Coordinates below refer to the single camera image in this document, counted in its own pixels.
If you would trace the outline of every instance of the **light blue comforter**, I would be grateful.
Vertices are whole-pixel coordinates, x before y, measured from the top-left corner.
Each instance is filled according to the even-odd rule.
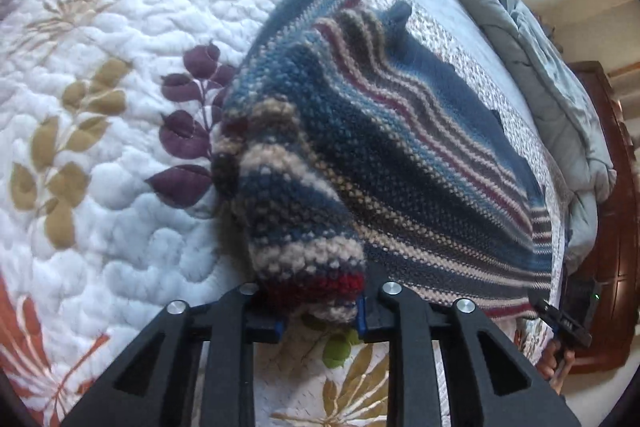
[[[593,248],[596,202],[616,172],[598,115],[580,84],[521,0],[459,0],[485,33],[531,110],[540,137],[573,191],[565,263],[577,269]]]

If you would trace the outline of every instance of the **white quilt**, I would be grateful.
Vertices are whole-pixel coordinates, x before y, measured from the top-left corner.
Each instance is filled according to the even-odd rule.
[[[0,0],[0,363],[43,425],[162,306],[250,276],[219,242],[208,151],[223,88],[278,1]],[[456,0],[408,1],[414,36],[500,112],[545,187],[555,298],[566,192],[526,104]],[[533,360],[545,328],[529,332]],[[256,350],[257,424],[382,425],[387,351],[295,324]]]

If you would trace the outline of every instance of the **wooden panel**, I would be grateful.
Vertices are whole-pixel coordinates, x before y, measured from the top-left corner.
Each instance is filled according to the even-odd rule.
[[[620,104],[598,62],[570,64],[591,97],[607,148],[618,172],[609,199],[598,206],[596,245],[574,277],[603,283],[591,326],[593,343],[578,350],[572,372],[592,373],[622,366],[629,354],[636,321],[640,280],[638,222],[640,203],[632,172],[634,152]]]

